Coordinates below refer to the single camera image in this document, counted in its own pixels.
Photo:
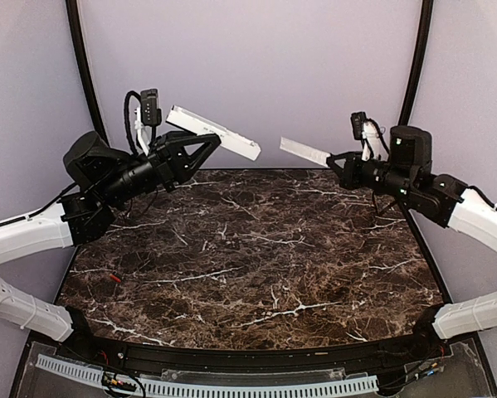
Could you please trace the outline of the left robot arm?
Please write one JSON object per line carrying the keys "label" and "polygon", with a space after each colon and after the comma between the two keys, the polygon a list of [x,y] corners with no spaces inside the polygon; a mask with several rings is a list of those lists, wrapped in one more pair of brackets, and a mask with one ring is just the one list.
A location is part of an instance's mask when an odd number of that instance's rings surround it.
{"label": "left robot arm", "polygon": [[[114,209],[162,187],[172,192],[189,181],[220,146],[214,133],[172,131],[138,155],[109,147],[95,131],[81,136],[63,158],[72,184],[42,208],[0,221],[0,265],[57,248],[77,247],[102,237]],[[0,278],[0,318],[39,332],[83,362],[100,354],[81,311],[56,306]]]}

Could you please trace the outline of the white remote control body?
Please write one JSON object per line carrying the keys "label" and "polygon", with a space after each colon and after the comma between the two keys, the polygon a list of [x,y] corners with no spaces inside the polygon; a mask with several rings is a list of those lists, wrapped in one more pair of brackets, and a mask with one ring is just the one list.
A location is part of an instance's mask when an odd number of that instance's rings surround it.
{"label": "white remote control body", "polygon": [[251,161],[257,160],[261,153],[261,147],[255,141],[177,105],[169,110],[166,122],[196,135],[214,133],[223,148]]}

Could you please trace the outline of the black front rail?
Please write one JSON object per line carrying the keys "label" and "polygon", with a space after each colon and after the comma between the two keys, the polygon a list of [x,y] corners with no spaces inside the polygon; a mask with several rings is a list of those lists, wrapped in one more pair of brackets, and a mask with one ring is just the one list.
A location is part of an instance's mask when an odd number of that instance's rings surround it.
{"label": "black front rail", "polygon": [[344,369],[347,373],[400,371],[407,365],[448,357],[444,342],[406,335],[377,342],[293,350],[205,350],[160,347],[93,337],[95,360],[123,371],[159,375],[166,370],[231,373]]}

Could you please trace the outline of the right black frame post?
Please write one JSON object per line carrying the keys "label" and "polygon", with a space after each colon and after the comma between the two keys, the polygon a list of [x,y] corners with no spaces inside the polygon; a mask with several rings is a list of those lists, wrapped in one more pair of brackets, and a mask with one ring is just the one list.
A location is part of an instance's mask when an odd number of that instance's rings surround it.
{"label": "right black frame post", "polygon": [[407,80],[407,88],[402,101],[402,107],[398,118],[398,125],[409,125],[412,116],[417,91],[421,79],[421,71],[426,56],[427,42],[429,38],[434,1],[422,0],[417,36],[414,46],[411,68]]}

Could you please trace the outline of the left black frame post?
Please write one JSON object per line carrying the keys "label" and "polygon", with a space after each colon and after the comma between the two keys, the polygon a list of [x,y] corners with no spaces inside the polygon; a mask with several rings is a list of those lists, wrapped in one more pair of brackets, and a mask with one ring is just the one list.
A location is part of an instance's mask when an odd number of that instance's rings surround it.
{"label": "left black frame post", "polygon": [[110,138],[105,126],[86,48],[85,31],[80,16],[80,2],[77,0],[65,0],[65,6],[76,66],[90,120],[95,131],[100,134],[105,143],[110,145]]}

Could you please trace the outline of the black frame post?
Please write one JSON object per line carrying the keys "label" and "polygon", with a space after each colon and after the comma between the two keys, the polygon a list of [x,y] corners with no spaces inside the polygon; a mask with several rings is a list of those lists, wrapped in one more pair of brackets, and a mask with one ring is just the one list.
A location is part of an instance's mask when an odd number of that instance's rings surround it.
{"label": "black frame post", "polygon": [[76,66],[90,120],[95,131],[100,134],[105,143],[110,145],[110,138],[105,126],[86,48],[85,31],[80,16],[80,2],[77,0],[65,0],[65,6]]}
{"label": "black frame post", "polygon": [[414,46],[411,68],[407,80],[407,88],[402,101],[402,107],[398,118],[398,125],[409,125],[412,116],[417,91],[421,79],[421,71],[426,56],[427,42],[429,38],[434,1],[422,0],[417,36]]}

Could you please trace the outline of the white remote battery cover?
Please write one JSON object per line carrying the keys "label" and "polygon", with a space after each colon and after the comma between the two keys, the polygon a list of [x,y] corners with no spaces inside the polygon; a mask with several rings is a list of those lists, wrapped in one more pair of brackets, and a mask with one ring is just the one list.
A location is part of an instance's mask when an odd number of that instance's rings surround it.
{"label": "white remote battery cover", "polygon": [[325,151],[319,150],[317,148],[312,148],[308,145],[298,143],[294,140],[284,137],[280,138],[280,150],[295,155],[296,157],[302,158],[321,167],[328,168],[327,159],[330,154]]}

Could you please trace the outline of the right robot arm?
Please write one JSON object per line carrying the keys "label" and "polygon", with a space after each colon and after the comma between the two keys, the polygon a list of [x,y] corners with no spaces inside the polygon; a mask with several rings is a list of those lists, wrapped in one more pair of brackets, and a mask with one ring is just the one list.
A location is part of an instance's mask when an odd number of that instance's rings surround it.
{"label": "right robot arm", "polygon": [[[497,205],[475,186],[449,174],[431,171],[432,136],[411,126],[390,130],[386,160],[364,160],[361,153],[331,154],[327,166],[349,190],[366,187],[393,197],[403,207],[421,213],[443,228],[465,234],[497,252]],[[497,290],[459,303],[424,312],[422,327],[406,342],[406,352],[422,360],[439,340],[497,327]]]}

